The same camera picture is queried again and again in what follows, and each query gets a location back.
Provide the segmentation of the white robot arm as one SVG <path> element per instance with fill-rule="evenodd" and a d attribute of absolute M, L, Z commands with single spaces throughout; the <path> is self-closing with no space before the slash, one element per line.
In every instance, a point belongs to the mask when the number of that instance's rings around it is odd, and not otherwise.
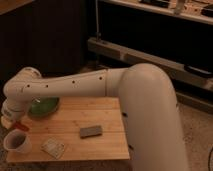
<path fill-rule="evenodd" d="M 153 64 L 55 78 L 25 67 L 4 84 L 3 93 L 5 128 L 19 122 L 34 99 L 116 96 L 126 117 L 133 171 L 190 171 L 174 87 L 165 71 Z"/>

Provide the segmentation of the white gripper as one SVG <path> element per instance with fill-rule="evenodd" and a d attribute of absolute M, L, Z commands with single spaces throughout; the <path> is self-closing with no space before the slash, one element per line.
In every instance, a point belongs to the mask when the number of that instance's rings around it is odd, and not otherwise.
<path fill-rule="evenodd" d="M 6 129 L 11 129 L 14 126 L 13 122 L 19 121 L 26 113 L 28 105 L 16 101 L 4 101 L 1 112 L 4 117 L 1 117 L 1 124 Z"/>

